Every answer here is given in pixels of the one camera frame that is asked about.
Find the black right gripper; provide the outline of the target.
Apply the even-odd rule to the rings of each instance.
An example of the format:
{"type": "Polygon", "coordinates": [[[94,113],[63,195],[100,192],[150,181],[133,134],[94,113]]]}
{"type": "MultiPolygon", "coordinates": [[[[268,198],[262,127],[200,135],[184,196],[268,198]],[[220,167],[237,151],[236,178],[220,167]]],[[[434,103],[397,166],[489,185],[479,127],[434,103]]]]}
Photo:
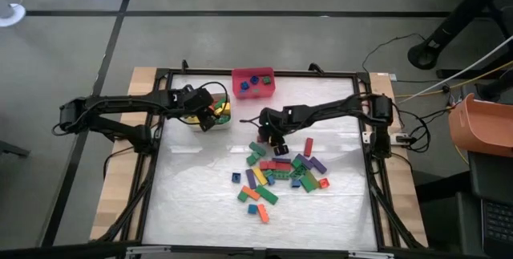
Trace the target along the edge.
{"type": "Polygon", "coordinates": [[[294,117],[298,111],[298,105],[285,106],[281,111],[269,107],[261,110],[258,119],[260,141],[268,141],[271,147],[276,147],[277,156],[289,153],[289,147],[286,144],[280,144],[280,141],[284,141],[285,136],[298,130],[299,120],[294,117]]]}

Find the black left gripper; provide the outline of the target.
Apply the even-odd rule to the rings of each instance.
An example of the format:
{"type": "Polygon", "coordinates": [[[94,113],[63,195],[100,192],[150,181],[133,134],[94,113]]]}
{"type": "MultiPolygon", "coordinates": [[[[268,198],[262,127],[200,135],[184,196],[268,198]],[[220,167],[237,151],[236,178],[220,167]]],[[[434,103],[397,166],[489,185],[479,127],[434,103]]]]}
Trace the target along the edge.
{"type": "Polygon", "coordinates": [[[173,91],[172,114],[176,116],[199,116],[200,129],[208,131],[216,124],[217,116],[211,109],[213,97],[205,88],[194,88],[187,84],[173,91]]]}

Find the white plastic bin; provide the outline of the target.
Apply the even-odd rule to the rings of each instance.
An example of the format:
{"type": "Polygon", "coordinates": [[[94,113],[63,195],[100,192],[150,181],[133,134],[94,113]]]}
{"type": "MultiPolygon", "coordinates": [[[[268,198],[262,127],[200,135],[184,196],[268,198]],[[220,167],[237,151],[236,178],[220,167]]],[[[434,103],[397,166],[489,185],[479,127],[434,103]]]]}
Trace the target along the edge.
{"type": "MultiPolygon", "coordinates": [[[[231,104],[231,101],[230,101],[230,97],[227,96],[225,93],[213,93],[212,94],[212,98],[213,98],[213,103],[211,105],[214,105],[218,100],[220,99],[226,99],[227,100],[227,103],[230,103],[231,104]]],[[[221,109],[218,109],[216,111],[214,111],[215,115],[217,116],[217,118],[219,118],[222,114],[221,114],[221,109]]],[[[196,115],[188,115],[188,116],[185,116],[184,117],[184,121],[187,117],[189,116],[196,116],[196,115]]],[[[231,126],[231,123],[232,123],[232,113],[231,113],[231,119],[228,123],[226,124],[221,124],[221,125],[214,125],[210,131],[220,131],[220,130],[224,130],[224,129],[228,129],[230,128],[231,126]]],[[[190,124],[188,123],[188,126],[194,131],[194,132],[201,132],[202,130],[200,129],[200,125],[199,124],[190,124]]]]}

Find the pink plastic bin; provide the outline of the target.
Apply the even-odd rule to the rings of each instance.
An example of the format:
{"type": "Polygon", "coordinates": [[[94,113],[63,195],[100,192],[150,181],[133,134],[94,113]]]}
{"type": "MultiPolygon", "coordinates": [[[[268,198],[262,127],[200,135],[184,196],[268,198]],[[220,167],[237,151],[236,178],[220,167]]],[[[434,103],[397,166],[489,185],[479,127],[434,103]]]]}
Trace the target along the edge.
{"type": "Polygon", "coordinates": [[[274,79],[274,70],[271,67],[258,67],[258,68],[237,68],[232,69],[232,91],[238,99],[256,99],[271,97],[276,90],[274,79]],[[259,82],[256,85],[251,84],[250,78],[258,76],[259,82]],[[271,83],[265,85],[263,78],[269,76],[271,83]],[[246,81],[249,85],[247,91],[242,91],[240,84],[246,81]]]}

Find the wooden table side board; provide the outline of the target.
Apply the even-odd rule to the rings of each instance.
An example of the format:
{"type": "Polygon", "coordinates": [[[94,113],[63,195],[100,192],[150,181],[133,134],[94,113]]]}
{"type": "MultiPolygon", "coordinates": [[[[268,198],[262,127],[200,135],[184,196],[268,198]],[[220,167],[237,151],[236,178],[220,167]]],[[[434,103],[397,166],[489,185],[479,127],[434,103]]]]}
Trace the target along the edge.
{"type": "MultiPolygon", "coordinates": [[[[127,93],[145,95],[153,89],[165,87],[165,74],[156,67],[136,67],[131,75],[127,93]]],[[[133,146],[126,140],[118,140],[107,162],[106,176],[99,198],[90,238],[99,239],[121,215],[128,201],[144,180],[151,159],[138,158],[133,146]]]]}
{"type": "MultiPolygon", "coordinates": [[[[394,92],[390,76],[387,73],[370,73],[370,88],[375,94],[384,94],[394,100],[394,92]]],[[[389,128],[390,134],[402,133],[402,125],[399,122],[398,113],[394,111],[394,122],[389,128]]],[[[385,160],[386,178],[391,195],[391,204],[394,211],[412,233],[415,240],[424,247],[428,247],[426,232],[422,220],[417,193],[414,185],[412,169],[402,158],[407,157],[406,149],[392,147],[392,152],[400,156],[392,156],[385,160]]],[[[379,207],[382,235],[385,246],[393,246],[392,227],[389,225],[386,213],[379,207]]]]}

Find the black floor object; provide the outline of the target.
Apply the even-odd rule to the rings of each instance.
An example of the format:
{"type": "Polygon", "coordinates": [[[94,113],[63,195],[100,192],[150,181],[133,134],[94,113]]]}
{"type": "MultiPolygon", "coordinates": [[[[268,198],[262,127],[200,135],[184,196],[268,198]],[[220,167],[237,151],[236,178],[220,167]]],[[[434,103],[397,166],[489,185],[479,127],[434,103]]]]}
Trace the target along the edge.
{"type": "Polygon", "coordinates": [[[28,157],[30,152],[24,148],[17,147],[0,140],[0,153],[12,154],[20,157],[28,157]]]}

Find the orange plastic bin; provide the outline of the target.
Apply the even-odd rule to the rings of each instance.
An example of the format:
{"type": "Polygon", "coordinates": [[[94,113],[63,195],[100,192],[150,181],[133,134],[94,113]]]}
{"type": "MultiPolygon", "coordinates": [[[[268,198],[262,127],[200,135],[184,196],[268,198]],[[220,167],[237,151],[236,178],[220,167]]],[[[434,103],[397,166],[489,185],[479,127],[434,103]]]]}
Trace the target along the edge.
{"type": "Polygon", "coordinates": [[[513,105],[467,95],[448,115],[453,143],[470,152],[513,158],[513,105]]]}

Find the white round floor object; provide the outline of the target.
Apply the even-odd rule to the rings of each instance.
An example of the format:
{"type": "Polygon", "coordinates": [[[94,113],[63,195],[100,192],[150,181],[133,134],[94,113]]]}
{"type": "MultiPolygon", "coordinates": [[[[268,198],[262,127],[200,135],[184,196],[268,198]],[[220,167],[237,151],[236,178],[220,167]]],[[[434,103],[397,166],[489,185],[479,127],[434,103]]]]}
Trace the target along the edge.
{"type": "Polygon", "coordinates": [[[17,3],[0,6],[0,27],[9,27],[19,23],[26,16],[26,8],[17,3]]]}

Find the black floor stand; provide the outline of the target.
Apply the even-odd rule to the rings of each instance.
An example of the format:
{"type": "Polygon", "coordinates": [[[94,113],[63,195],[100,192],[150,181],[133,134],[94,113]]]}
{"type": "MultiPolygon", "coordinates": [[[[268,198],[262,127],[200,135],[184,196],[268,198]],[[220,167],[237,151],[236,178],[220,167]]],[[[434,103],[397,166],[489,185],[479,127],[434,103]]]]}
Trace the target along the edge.
{"type": "Polygon", "coordinates": [[[487,10],[486,15],[496,23],[503,36],[509,38],[511,34],[503,21],[503,12],[495,6],[495,0],[463,0],[424,42],[408,50],[409,62],[421,70],[434,68],[445,47],[484,10],[487,10]]]}

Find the black laptop keyboard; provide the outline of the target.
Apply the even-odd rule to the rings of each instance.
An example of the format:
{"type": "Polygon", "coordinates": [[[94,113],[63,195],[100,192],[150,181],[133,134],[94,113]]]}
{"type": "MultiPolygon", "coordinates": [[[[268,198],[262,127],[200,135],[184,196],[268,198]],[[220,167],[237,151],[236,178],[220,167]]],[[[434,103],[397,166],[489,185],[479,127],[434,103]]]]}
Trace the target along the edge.
{"type": "Polygon", "coordinates": [[[513,259],[513,205],[482,200],[483,252],[493,259],[513,259]]]}

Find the black table frame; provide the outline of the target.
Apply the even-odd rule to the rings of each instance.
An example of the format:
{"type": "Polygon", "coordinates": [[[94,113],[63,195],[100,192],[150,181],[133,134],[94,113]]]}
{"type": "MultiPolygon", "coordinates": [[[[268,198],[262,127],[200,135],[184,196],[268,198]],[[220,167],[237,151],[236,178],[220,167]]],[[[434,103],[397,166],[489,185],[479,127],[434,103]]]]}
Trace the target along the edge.
{"type": "MultiPolygon", "coordinates": [[[[170,79],[173,75],[230,75],[231,71],[228,69],[190,69],[187,66],[182,68],[158,68],[160,72],[165,74],[166,79],[170,79]]],[[[275,71],[276,77],[314,77],[314,78],[342,78],[351,75],[356,77],[357,85],[360,90],[371,90],[370,88],[370,74],[364,72],[340,72],[340,71],[323,71],[318,65],[312,63],[306,71],[275,71]]],[[[391,195],[386,178],[385,160],[376,164],[379,167],[379,173],[375,176],[378,185],[383,187],[386,191],[386,198],[391,204],[391,195]]]]}

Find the silver bracket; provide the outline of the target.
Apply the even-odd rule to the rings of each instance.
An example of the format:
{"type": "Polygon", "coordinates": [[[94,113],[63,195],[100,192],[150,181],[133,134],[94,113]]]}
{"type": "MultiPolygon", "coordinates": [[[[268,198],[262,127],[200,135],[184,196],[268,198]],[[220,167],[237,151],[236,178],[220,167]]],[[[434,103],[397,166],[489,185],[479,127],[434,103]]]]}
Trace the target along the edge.
{"type": "Polygon", "coordinates": [[[379,253],[367,251],[349,251],[348,258],[351,259],[395,259],[392,253],[379,253]]]}
{"type": "Polygon", "coordinates": [[[124,259],[140,259],[144,254],[152,253],[170,253],[172,247],[169,245],[141,245],[132,246],[126,249],[124,259]]]}

